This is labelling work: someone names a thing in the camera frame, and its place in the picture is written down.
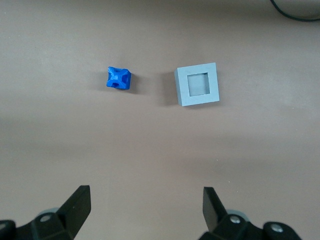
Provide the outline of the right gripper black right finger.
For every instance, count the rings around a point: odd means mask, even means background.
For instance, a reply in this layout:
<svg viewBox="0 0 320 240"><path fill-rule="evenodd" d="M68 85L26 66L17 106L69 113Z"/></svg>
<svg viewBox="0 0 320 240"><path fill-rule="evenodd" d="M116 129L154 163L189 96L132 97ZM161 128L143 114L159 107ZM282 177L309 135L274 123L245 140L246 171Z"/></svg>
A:
<svg viewBox="0 0 320 240"><path fill-rule="evenodd" d="M300 240L290 226L269 221L258 228L238 213L228 213L213 187L203 188L202 213L208 231L201 240Z"/></svg>

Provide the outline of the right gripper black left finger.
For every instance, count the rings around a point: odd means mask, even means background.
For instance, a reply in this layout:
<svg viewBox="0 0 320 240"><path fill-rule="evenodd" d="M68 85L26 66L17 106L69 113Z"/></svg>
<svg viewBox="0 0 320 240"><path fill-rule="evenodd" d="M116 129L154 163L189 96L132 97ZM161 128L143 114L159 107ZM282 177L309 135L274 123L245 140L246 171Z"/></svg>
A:
<svg viewBox="0 0 320 240"><path fill-rule="evenodd" d="M2 240L73 240L91 212L91 190L79 186L56 211L46 211L17 227L10 219L0 221Z"/></svg>

